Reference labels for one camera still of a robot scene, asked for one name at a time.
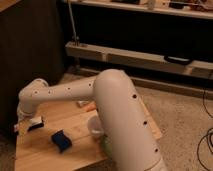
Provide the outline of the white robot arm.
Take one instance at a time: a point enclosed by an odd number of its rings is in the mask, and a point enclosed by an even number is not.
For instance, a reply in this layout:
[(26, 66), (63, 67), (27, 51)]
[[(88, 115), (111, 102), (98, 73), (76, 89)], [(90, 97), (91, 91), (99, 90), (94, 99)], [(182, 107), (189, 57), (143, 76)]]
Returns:
[(31, 118), (48, 101), (95, 102), (118, 171), (168, 171), (144, 114), (141, 98), (122, 70), (107, 69), (73, 82), (50, 86), (35, 79), (18, 94), (17, 116)]

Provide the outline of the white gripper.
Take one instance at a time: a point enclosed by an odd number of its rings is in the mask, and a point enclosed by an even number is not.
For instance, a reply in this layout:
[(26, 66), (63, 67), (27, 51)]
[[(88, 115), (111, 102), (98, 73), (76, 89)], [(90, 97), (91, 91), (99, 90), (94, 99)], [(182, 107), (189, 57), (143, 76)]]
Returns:
[(35, 113), (24, 112), (20, 107), (17, 107), (17, 117), (18, 117), (18, 133), (20, 136), (25, 135), (30, 127), (30, 121), (24, 119), (31, 119), (35, 116)]

